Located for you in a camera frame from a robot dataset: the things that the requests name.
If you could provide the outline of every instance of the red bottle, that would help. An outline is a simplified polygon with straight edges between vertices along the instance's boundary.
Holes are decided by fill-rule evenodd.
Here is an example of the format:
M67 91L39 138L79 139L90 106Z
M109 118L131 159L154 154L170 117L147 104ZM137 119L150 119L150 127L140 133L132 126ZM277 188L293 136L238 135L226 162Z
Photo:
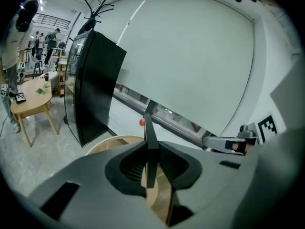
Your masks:
M46 79L46 82L49 80L49 71L46 72L45 79Z

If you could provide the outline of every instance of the tile floor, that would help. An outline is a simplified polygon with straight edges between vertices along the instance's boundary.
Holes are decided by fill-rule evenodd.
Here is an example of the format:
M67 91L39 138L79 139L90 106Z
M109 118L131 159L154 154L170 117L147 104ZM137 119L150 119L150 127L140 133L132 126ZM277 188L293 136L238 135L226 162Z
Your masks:
M82 148L63 122L64 99L54 96L50 107L49 113L59 135L53 132L46 115L40 113L23 120L28 137L33 142L31 148L21 131L14 132L8 119L0 136L1 171L9 186L25 196L52 174L84 156L94 145L111 137L106 132ZM6 116L0 103L0 128Z

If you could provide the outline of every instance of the white sneaker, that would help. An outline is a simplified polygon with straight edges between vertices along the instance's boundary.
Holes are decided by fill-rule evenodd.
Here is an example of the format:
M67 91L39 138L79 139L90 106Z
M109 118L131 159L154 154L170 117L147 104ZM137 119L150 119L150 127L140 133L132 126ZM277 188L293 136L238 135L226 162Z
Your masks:
M18 133L18 132L20 131L20 125L19 125L18 122L16 122L16 123L13 125L13 127L14 127L14 130L15 130L16 133Z

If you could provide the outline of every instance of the black pants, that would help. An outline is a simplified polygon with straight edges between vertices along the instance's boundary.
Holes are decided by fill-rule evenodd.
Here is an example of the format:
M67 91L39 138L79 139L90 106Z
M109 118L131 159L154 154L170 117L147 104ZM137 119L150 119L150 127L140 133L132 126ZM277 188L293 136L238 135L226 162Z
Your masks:
M52 56L52 52L53 52L53 49L48 49L46 60L45 60L44 64L49 64L49 59Z

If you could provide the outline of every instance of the metal railing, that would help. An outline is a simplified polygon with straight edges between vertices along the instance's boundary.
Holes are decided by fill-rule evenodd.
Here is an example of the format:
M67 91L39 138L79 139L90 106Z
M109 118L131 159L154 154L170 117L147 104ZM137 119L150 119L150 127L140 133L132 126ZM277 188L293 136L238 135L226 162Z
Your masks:
M57 18L57 17L51 16L51 15L36 13L33 18L33 23L51 25L54 27L62 28L62 29L68 29L71 21Z

